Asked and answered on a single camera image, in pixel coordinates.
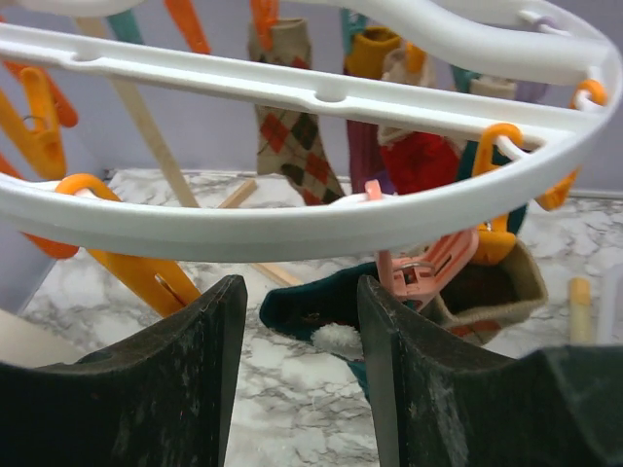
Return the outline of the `wooden hanger rack frame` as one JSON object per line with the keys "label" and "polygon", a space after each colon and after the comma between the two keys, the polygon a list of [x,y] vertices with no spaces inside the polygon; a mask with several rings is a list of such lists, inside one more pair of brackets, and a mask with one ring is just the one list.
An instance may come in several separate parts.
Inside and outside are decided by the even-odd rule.
{"label": "wooden hanger rack frame", "polygon": [[[79,31],[84,35],[98,39],[108,38],[107,32],[98,18],[73,18],[73,20]],[[164,137],[137,87],[129,81],[117,78],[111,78],[109,82],[121,99],[128,115],[132,119],[143,141],[150,149],[155,161],[159,164],[162,174],[165,176],[166,181],[176,194],[181,205],[199,208],[200,205],[186,179],[182,175],[177,160],[170,152]],[[258,186],[255,179],[246,180],[218,207],[237,208],[250,198],[257,189]],[[276,264],[254,263],[250,264],[250,266],[279,286],[296,286],[302,284],[300,279]]]}

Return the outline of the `white round clip hanger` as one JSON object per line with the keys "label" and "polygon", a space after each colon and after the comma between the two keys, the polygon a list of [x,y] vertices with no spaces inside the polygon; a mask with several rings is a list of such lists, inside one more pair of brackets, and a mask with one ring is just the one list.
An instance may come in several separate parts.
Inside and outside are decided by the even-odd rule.
{"label": "white round clip hanger", "polygon": [[[139,46],[5,24],[1,54],[130,83],[252,102],[258,148],[301,182],[302,208],[155,207],[64,195],[51,183],[1,181],[1,213],[21,230],[65,243],[184,261],[245,263],[344,256],[471,227],[544,194],[586,158],[622,97],[622,57],[603,33],[562,12],[569,34],[519,31],[553,14],[546,1],[351,1],[453,65],[511,80],[571,86],[594,79],[608,102],[574,109]],[[373,204],[334,201],[319,149],[319,115],[473,141],[496,124],[519,129],[512,162],[442,188]]]}

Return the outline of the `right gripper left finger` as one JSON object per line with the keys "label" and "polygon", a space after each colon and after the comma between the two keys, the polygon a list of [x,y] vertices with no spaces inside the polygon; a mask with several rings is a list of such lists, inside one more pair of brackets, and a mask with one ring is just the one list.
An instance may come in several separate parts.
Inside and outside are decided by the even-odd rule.
{"label": "right gripper left finger", "polygon": [[5,466],[220,466],[247,310],[239,275],[73,364],[1,368]]}

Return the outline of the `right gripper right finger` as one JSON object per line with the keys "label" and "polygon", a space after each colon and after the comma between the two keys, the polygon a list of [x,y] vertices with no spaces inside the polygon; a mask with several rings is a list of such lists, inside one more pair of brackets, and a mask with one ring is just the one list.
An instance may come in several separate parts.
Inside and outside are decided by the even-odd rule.
{"label": "right gripper right finger", "polygon": [[357,302],[382,465],[621,464],[620,347],[512,359],[411,311],[370,276]]}

